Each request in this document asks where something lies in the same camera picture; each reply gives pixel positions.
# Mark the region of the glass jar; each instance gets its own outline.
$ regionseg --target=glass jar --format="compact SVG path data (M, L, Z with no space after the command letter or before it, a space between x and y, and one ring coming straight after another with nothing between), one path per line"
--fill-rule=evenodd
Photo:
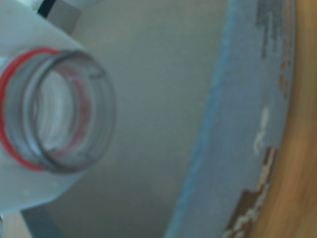
M0 142L37 171L72 173L104 154L114 128L114 90L86 52L36 48L3 66Z

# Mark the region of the black strip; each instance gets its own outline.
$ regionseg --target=black strip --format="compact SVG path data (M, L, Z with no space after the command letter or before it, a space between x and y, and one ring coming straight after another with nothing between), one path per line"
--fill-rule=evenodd
M38 14L44 18L47 18L55 2L56 0L44 0L42 5L40 6Z

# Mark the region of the gray wall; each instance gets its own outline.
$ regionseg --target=gray wall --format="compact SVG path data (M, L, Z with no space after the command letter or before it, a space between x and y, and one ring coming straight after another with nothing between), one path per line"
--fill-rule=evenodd
M105 65L117 127L103 160L46 206L68 238L160 238L190 160L227 2L107 0L73 32Z
M84 10L104 0L65 0L68 4L77 9Z

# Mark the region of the clear glass rim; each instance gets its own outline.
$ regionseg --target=clear glass rim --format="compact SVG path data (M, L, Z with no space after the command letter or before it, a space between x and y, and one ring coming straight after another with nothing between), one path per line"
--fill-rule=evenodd
M43 166L45 169L53 171L55 173L73 173L77 171L81 171L86 169L88 166L96 163L101 158L90 159L89 162L84 165L76 165L76 166L68 166L59 164L54 157L50 155L48 151L44 148L39 135L36 130L36 123L33 120L33 105L35 103L35 95L36 90L38 90L39 85L45 80L47 74L59 63L68 59L86 59L94 64L94 66L98 67L100 70L103 70L103 67L99 65L89 54L83 51L62 51L56 55L52 55L49 57L39 68L37 68L36 72L32 75L32 79L28 82L28 86L24 91L23 97L23 106L22 106L22 114L26 115L22 119L23 123L23 134L25 136L26 142L29 148L35 153L40 159L40 166ZM111 138L113 136L115 121L116 121L116 103L115 103L115 92L112 86L112 83L107 77L105 72L104 83L106 83L107 89L111 93L109 95L112 100L112 110L108 112L108 114L112 117L112 125L110 125L110 133L106 138L106 142L104 143L104 153L105 150L109 147Z

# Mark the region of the red rubber seal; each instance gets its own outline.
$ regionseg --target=red rubber seal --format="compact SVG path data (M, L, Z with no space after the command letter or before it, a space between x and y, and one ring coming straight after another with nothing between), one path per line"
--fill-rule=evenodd
M15 74L17 68L27 61L29 58L33 57L34 55L41 54L41 53L49 53L52 55L58 54L59 51L51 49L51 48L37 48L26 53L19 55L15 58L3 71L2 75L0 76L0 142L2 143L4 149L12 156L13 159L18 161L25 167L35 171L43 171L44 168L34 165L22 158L13 148L11 145L6 133L5 133L5 124L3 119L3 103L5 98L5 90L8 85L8 82Z

